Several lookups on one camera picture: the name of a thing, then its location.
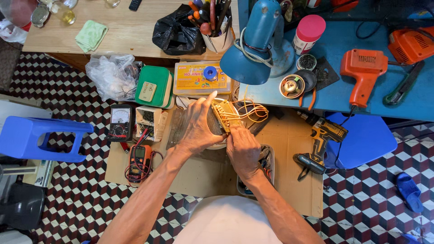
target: yellow drill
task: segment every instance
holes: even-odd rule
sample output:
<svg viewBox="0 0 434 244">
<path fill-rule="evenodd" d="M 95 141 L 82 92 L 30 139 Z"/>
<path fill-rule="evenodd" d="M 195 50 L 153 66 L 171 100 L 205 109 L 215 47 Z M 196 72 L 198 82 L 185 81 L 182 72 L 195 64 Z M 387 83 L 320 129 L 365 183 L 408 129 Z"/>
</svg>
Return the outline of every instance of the yellow drill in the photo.
<svg viewBox="0 0 434 244">
<path fill-rule="evenodd" d="M 320 175 L 324 174 L 326 168 L 324 167 L 323 157 L 327 142 L 329 140 L 342 142 L 347 136 L 348 131 L 342 126 L 316 114 L 304 111 L 297 111 L 297 114 L 312 126 L 312 134 L 310 136 L 314 140 L 312 153 L 297 153 L 293 156 L 294 161 L 304 167 L 298 176 L 298 181 L 300 181 L 306 177 L 309 171 Z"/>
</svg>

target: blue plastic stool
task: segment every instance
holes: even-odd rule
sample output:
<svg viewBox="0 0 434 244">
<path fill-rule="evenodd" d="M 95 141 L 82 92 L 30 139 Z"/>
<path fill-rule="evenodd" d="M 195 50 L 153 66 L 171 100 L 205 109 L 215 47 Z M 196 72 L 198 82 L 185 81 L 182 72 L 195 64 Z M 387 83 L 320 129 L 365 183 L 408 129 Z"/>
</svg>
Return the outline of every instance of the blue plastic stool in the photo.
<svg viewBox="0 0 434 244">
<path fill-rule="evenodd" d="M 73 132 L 76 134 L 71 152 L 53 152 L 47 142 L 51 132 Z M 80 123 L 67 119 L 39 119 L 9 116 L 0 134 L 0 153 L 14 158 L 45 159 L 79 163 L 86 159 L 79 155 L 79 148 L 84 133 L 93 132 L 89 123 Z M 44 142 L 38 146 L 38 139 L 45 134 Z"/>
<path fill-rule="evenodd" d="M 342 123 L 345 118 L 341 113 L 327 116 L 328 120 L 337 124 Z M 356 114 L 343 127 L 348 130 L 348 134 L 342 142 L 336 166 L 339 143 L 329 141 L 325 147 L 326 168 L 356 168 L 394 151 L 398 146 L 392 132 L 380 116 Z"/>
</svg>

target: green cloth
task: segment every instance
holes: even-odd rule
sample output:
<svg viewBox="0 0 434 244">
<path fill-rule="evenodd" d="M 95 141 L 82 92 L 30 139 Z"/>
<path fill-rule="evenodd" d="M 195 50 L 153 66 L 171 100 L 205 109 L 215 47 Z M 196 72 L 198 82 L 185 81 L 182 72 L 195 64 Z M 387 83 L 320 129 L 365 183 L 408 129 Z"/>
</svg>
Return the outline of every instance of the green cloth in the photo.
<svg viewBox="0 0 434 244">
<path fill-rule="evenodd" d="M 76 36 L 76 43 L 85 53 L 90 50 L 95 51 L 107 31 L 107 26 L 88 20 Z"/>
</svg>

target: pink lid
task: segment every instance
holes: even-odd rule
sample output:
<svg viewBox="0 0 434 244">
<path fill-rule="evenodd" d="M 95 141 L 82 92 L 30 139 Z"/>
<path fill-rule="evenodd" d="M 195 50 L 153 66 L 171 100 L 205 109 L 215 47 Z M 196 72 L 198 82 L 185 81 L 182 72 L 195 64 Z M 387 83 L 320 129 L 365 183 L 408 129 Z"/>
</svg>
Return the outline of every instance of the pink lid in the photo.
<svg viewBox="0 0 434 244">
<path fill-rule="evenodd" d="M 315 14 L 305 16 L 300 20 L 297 26 L 297 36 L 305 42 L 314 42 L 318 40 L 326 29 L 325 20 Z"/>
</svg>

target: tool holder cup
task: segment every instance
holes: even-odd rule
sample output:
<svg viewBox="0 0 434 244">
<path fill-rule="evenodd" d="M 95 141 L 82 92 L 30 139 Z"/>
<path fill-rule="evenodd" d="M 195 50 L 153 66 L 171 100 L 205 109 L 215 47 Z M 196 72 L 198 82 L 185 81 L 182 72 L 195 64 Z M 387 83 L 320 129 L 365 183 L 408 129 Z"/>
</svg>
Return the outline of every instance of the tool holder cup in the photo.
<svg viewBox="0 0 434 244">
<path fill-rule="evenodd" d="M 233 37 L 229 28 L 227 31 L 229 31 L 227 35 L 226 33 L 223 33 L 217 37 L 211 37 L 202 34 L 202 37 L 204 38 L 205 45 L 207 46 L 207 48 L 212 52 L 216 52 L 216 53 L 220 53 L 228 50 L 229 47 L 233 45 Z"/>
</svg>

